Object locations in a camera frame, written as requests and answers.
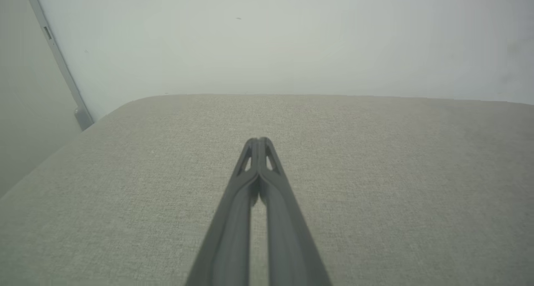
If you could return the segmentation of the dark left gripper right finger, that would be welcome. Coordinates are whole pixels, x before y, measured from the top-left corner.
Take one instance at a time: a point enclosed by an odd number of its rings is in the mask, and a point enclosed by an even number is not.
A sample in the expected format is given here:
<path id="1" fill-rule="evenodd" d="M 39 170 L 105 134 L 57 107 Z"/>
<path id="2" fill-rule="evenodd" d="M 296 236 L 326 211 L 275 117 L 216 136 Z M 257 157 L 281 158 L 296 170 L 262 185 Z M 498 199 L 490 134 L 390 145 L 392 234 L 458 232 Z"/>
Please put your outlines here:
<path id="1" fill-rule="evenodd" d="M 259 140 L 260 197 L 267 210 L 270 286 L 332 286 L 273 142 Z"/>

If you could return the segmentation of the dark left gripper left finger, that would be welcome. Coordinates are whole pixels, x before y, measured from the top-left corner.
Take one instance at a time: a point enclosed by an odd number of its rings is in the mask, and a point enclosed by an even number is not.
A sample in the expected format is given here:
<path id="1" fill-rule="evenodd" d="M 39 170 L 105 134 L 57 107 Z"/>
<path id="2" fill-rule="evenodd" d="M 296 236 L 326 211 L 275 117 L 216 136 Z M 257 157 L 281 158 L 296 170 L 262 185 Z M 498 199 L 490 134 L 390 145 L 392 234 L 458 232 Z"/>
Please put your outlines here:
<path id="1" fill-rule="evenodd" d="M 258 192 L 258 144 L 244 145 L 185 286 L 248 286 L 251 209 Z"/>

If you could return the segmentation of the grey metal wall rail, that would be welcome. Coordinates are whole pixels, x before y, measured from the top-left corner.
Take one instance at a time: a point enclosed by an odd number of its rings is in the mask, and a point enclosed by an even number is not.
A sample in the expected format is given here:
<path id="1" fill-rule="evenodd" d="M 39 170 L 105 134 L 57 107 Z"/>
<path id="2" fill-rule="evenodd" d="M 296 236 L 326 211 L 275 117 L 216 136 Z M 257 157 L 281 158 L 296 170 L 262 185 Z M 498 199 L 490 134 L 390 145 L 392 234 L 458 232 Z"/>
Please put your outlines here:
<path id="1" fill-rule="evenodd" d="M 50 24 L 48 23 L 48 20 L 46 18 L 46 15 L 44 14 L 44 11 L 42 9 L 42 6 L 39 0 L 29 0 L 29 3 L 30 3 L 30 6 L 32 7 L 32 10 L 34 11 L 34 14 L 38 20 L 38 23 L 40 24 L 40 28 L 55 58 L 59 71 L 61 72 L 61 75 L 63 76 L 65 83 L 69 88 L 69 92 L 71 93 L 73 100 L 76 103 L 74 116 L 76 120 L 78 121 L 78 124 L 81 130 L 84 131 L 87 128 L 89 128 L 92 124 L 94 124 L 95 121 L 92 119 L 92 116 L 90 115 L 90 112 L 88 111 L 88 108 L 81 96 L 79 88 L 76 85 L 74 78 L 68 68 L 68 65 L 65 62 L 65 58 L 63 57 L 63 54 L 57 44 L 55 35 L 51 29 Z"/>

